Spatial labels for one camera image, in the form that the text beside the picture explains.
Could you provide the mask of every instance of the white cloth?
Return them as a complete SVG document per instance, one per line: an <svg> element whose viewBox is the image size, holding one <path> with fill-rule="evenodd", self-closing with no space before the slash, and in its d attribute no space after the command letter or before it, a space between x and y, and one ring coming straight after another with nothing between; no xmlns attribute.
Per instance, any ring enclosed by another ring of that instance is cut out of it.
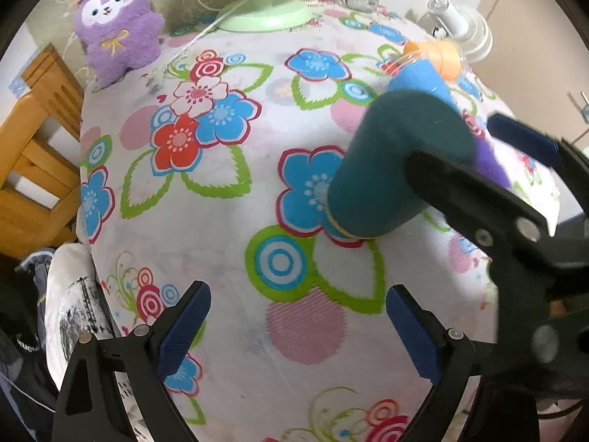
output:
<svg viewBox="0 0 589 442"><path fill-rule="evenodd" d="M80 333L91 332L98 339L114 336L98 300L94 263L87 246L72 243L55 251L47 278L45 329L47 367L60 390ZM151 441L127 375L117 372L116 377L135 434Z"/></svg>
<svg viewBox="0 0 589 442"><path fill-rule="evenodd" d="M167 38L158 62L85 96L82 132L98 139L82 199L117 325L152 323L194 280L211 287L204 333L166 379L201 442L372 442L402 430L431 385L384 311L394 284L446 327L495 337L488 259L437 211L360 248L334 242L321 219L332 162L387 87L384 68L407 39L430 37L392 14L316 11L291 32L207 35L148 94L151 69L194 35ZM487 116L509 108L465 79L449 86L471 131L554 230L550 172L490 137Z"/></svg>

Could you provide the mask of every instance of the blue gripper pad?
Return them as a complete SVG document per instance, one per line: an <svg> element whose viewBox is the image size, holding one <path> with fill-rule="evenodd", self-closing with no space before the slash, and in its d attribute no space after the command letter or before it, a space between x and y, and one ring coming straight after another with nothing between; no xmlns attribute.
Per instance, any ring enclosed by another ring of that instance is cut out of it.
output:
<svg viewBox="0 0 589 442"><path fill-rule="evenodd" d="M211 308L211 289L205 283L196 290L176 322L162 339L155 373L159 380L176 373Z"/></svg>
<svg viewBox="0 0 589 442"><path fill-rule="evenodd" d="M562 157L555 140L511 117L495 113L489 117L487 129L493 137L505 141L549 168L562 166Z"/></svg>
<svg viewBox="0 0 589 442"><path fill-rule="evenodd" d="M394 287L387 293L387 315L419 376L437 385L442 379L438 348Z"/></svg>

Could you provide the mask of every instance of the blue circle print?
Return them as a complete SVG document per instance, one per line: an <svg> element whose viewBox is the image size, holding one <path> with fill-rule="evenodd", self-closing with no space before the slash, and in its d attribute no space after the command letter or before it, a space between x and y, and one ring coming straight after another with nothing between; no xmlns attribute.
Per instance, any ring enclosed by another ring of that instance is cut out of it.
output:
<svg viewBox="0 0 589 442"><path fill-rule="evenodd" d="M157 129L164 124L175 123L178 117L170 109L170 105L159 108L151 117L151 128Z"/></svg>
<svg viewBox="0 0 589 442"><path fill-rule="evenodd" d="M104 153L107 150L107 146L104 141L100 141L98 144L95 144L94 148L90 150L88 155L88 163L90 165L96 165L104 156Z"/></svg>
<svg viewBox="0 0 589 442"><path fill-rule="evenodd" d="M360 21L356 21L356 20L352 20L351 18L342 18L341 22L346 25L349 28L354 28L355 30L361 30L366 28L366 25L364 25L364 23L361 23Z"/></svg>
<svg viewBox="0 0 589 442"><path fill-rule="evenodd" d="M342 83L342 90L351 99L360 102L368 101L372 97L366 88L354 81L344 81Z"/></svg>
<svg viewBox="0 0 589 442"><path fill-rule="evenodd" d="M182 28L178 28L170 33L170 36L176 38L178 36L183 36L189 34L190 32L194 31L193 27L191 26L183 26Z"/></svg>
<svg viewBox="0 0 589 442"><path fill-rule="evenodd" d="M225 57L225 64L239 64L246 60L246 56L242 53L235 53Z"/></svg>
<svg viewBox="0 0 589 442"><path fill-rule="evenodd" d="M170 306L175 306L176 303L180 300L178 289L176 289L176 286L173 286L172 284L166 284L163 288L161 288L160 294L161 300L167 308Z"/></svg>
<svg viewBox="0 0 589 442"><path fill-rule="evenodd" d="M261 243L255 252L255 270L270 288L288 291L303 281L307 259L290 237L274 236Z"/></svg>

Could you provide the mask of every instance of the white door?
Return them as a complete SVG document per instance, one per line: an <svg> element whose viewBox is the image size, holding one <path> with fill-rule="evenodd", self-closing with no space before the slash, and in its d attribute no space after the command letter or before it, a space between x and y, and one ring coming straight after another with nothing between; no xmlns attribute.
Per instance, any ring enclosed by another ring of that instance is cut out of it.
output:
<svg viewBox="0 0 589 442"><path fill-rule="evenodd" d="M579 112L580 92L589 95L589 50L558 4L499 0L488 22L493 49L475 72L523 122L569 141L581 137L589 129Z"/></svg>

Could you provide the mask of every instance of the white flower print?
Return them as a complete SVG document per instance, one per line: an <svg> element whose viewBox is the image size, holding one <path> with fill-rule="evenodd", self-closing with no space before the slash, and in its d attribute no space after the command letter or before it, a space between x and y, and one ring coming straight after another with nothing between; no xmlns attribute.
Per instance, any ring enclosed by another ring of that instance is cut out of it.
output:
<svg viewBox="0 0 589 442"><path fill-rule="evenodd" d="M183 81L174 91L176 100L170 108L176 116L199 117L213 109L214 100L225 99L228 91L228 84L222 83L219 76L203 76L195 83Z"/></svg>

